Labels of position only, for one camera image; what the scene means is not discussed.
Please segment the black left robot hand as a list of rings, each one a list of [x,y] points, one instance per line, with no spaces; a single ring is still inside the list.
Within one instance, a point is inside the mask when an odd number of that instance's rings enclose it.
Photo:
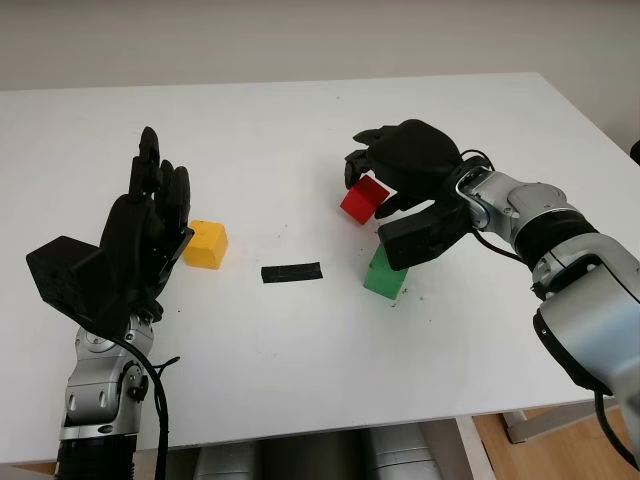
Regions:
[[[128,191],[111,207],[100,248],[109,259],[118,296],[135,314],[158,322],[158,297],[194,235],[189,227],[190,180],[184,166],[160,158],[156,132],[143,129]]]

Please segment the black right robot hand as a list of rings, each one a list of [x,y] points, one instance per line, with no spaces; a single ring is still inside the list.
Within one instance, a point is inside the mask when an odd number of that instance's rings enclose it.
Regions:
[[[395,191],[376,209],[378,219],[435,199],[462,163],[461,152],[448,135],[417,119],[364,130],[353,140],[365,147],[345,157],[346,187],[352,188],[371,171]]]

